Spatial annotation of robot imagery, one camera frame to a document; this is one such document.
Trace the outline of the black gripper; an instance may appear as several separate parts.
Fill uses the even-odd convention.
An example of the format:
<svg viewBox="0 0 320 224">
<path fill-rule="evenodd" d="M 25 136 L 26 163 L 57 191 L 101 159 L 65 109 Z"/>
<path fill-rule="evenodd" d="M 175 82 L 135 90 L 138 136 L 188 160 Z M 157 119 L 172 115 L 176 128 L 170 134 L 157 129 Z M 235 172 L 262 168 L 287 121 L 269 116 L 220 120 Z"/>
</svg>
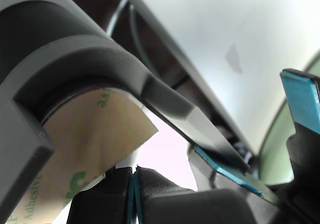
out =
<svg viewBox="0 0 320 224">
<path fill-rule="evenodd" d="M 252 214 L 257 224 L 320 222 L 320 193 L 311 186 L 292 181 L 267 187 L 269 199 L 257 196 L 252 198 Z"/>
</svg>

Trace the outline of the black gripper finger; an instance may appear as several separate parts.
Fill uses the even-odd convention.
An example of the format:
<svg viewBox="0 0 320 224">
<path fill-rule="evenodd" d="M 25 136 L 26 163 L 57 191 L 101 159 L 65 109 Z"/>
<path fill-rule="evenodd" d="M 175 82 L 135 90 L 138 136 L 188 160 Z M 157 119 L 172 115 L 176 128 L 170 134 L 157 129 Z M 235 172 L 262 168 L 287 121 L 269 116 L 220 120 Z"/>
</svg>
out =
<svg viewBox="0 0 320 224">
<path fill-rule="evenodd" d="M 229 189 L 195 192 L 157 171 L 137 167 L 137 214 L 142 224 L 254 224 L 245 199 Z"/>
<path fill-rule="evenodd" d="M 68 224 L 129 224 L 133 206 L 132 168 L 112 168 L 94 187 L 72 200 Z"/>
</svg>

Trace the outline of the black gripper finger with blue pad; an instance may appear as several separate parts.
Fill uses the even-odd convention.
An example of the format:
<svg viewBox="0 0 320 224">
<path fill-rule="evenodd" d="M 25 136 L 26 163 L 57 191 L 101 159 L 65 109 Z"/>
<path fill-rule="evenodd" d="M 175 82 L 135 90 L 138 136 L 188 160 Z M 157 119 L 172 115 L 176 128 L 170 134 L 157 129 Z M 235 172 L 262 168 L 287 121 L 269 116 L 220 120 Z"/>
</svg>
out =
<svg viewBox="0 0 320 224">
<path fill-rule="evenodd" d="M 280 77 L 295 128 L 286 143 L 294 178 L 319 179 L 320 79 L 295 69 L 284 69 Z"/>
<path fill-rule="evenodd" d="M 213 160 L 199 146 L 188 148 L 188 161 L 199 191 L 230 189 L 240 193 L 250 205 L 277 205 L 280 202 L 262 181 Z"/>
</svg>

